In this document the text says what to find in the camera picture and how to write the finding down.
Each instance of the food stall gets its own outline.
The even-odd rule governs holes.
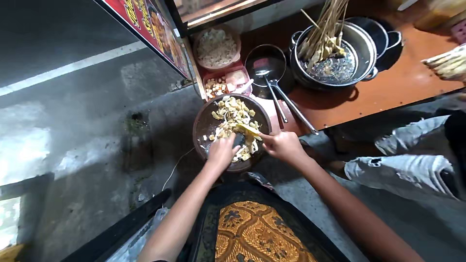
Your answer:
[[[269,44],[281,49],[287,65],[285,73],[277,79],[277,85],[280,85],[292,102],[286,103],[281,99],[282,96],[277,95],[279,108],[276,108],[270,93],[261,96],[252,91],[252,98],[268,114],[273,131],[281,129],[294,131],[299,135],[312,132],[302,123],[299,115],[292,113],[290,106],[293,104],[316,130],[322,130],[464,87],[461,81],[441,80],[421,63],[423,59],[458,46],[448,34],[425,32],[414,27],[414,22],[425,14],[424,1],[417,1],[404,11],[397,11],[393,7],[392,2],[395,1],[349,1],[345,18],[370,17],[378,21],[386,32],[395,34],[389,34],[392,47],[390,50],[386,50],[383,55],[380,55],[379,50],[373,51],[374,54],[370,51],[369,55],[376,58],[360,63],[369,63],[364,70],[363,81],[356,81],[338,90],[323,90],[319,88],[319,83],[303,80],[305,74],[299,72],[300,67],[293,57],[296,52],[293,41],[302,41],[309,27],[313,25],[300,9],[303,8],[305,13],[317,21],[323,1],[95,1],[177,72],[186,78],[192,77],[198,83],[201,99],[206,102],[212,98],[211,94],[216,96],[228,91],[227,74],[233,79],[240,79],[235,88],[242,87],[253,78],[246,68],[246,59],[255,47]],[[170,21],[173,21],[176,30],[173,30]],[[206,35],[207,32],[212,32],[212,28],[224,29],[226,37],[230,37],[228,44],[236,47],[234,52],[228,54],[227,67],[219,69],[214,64],[201,65],[206,62],[206,54],[200,54],[203,62],[199,60],[198,52],[202,52],[199,42],[203,41],[203,36],[212,37]],[[177,35],[176,31],[179,32],[180,39],[174,36]],[[187,59],[192,63],[192,75],[188,72]],[[254,83],[251,86],[253,90],[257,87]]]

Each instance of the pot handle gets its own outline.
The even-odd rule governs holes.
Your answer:
[[[390,31],[390,32],[387,32],[387,35],[388,35],[389,42],[393,42],[393,43],[389,47],[387,47],[386,50],[397,46],[403,39],[401,32],[399,31]]]
[[[368,77],[361,79],[361,81],[369,81],[374,79],[378,74],[378,69],[374,67],[372,71],[368,74]]]
[[[288,47],[290,53],[293,51],[293,48],[295,48],[297,42],[298,42],[298,38],[299,36],[302,34],[302,31],[298,31],[296,33],[294,33],[292,36],[291,36],[291,42],[290,42],[290,45]]]

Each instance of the forearm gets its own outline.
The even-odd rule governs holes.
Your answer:
[[[383,261],[423,261],[403,239],[312,158],[298,158],[292,165],[319,193],[350,237],[366,251]]]
[[[138,262],[156,260],[174,262],[176,260],[207,193],[221,172],[222,170],[208,163],[204,166],[157,227],[139,255]]]

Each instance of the white road line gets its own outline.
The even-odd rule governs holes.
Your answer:
[[[60,68],[51,70],[49,72],[45,72],[45,73],[42,73],[40,75],[30,77],[28,79],[24,79],[24,80],[19,81],[17,83],[13,83],[13,84],[4,86],[4,87],[0,88],[0,96],[4,96],[6,94],[21,90],[23,88],[33,86],[35,84],[45,82],[45,81],[53,79],[55,77],[62,76],[62,75],[67,74],[67,73],[71,73],[73,71],[83,69],[83,68],[86,68],[86,67],[91,66],[91,65],[102,63],[102,62],[108,61],[110,59],[113,59],[113,58],[116,58],[116,57],[119,57],[119,56],[122,56],[122,55],[125,55],[125,54],[129,54],[129,53],[141,50],[141,49],[143,49],[145,47],[146,47],[146,45],[144,43],[142,43],[141,41],[138,41],[138,42],[134,42],[134,43],[129,44],[129,45],[125,45],[125,46],[122,46],[122,47],[112,49],[112,50],[107,51],[105,53],[101,53],[101,54],[98,54],[98,55],[88,57],[86,59],[82,59],[80,61],[68,64],[66,66],[62,66]]]

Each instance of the cooking pot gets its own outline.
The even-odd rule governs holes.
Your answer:
[[[376,45],[377,59],[383,56],[387,50],[397,46],[401,42],[401,32],[387,30],[381,23],[374,19],[355,16],[347,18],[345,21],[361,27],[369,34]]]
[[[289,46],[290,66],[295,79],[302,86],[317,90],[341,90],[352,87],[359,81],[369,81],[376,77],[378,70],[375,67],[377,61],[375,43],[366,31],[350,22],[344,22],[343,24],[342,42],[354,53],[355,69],[352,72],[352,77],[336,83],[329,83],[323,82],[306,72],[298,58],[297,47],[306,39],[312,27],[294,33]]]

